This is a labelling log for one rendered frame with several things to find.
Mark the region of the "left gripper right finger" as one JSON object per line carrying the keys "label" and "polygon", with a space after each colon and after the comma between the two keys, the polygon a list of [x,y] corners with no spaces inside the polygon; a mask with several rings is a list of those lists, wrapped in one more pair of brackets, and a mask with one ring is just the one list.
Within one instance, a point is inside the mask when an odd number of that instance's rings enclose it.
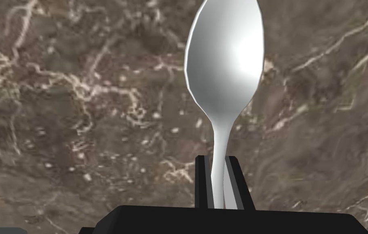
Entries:
{"label": "left gripper right finger", "polygon": [[241,170],[241,166],[235,156],[225,157],[224,205],[225,209],[256,209]]}

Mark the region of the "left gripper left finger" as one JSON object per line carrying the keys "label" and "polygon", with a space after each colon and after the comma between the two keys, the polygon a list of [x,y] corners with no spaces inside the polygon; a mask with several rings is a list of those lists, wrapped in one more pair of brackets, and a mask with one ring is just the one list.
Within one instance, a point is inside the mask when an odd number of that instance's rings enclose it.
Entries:
{"label": "left gripper left finger", "polygon": [[204,155],[195,160],[195,207],[214,208],[209,158]]}

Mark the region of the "white spoon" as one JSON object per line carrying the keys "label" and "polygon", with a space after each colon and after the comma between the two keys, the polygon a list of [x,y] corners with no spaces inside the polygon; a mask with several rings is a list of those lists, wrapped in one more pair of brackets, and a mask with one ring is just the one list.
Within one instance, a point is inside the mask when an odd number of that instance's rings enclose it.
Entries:
{"label": "white spoon", "polygon": [[204,0],[185,49],[185,79],[213,128],[214,207],[224,207],[224,166],[233,124],[264,69],[264,27],[257,0]]}

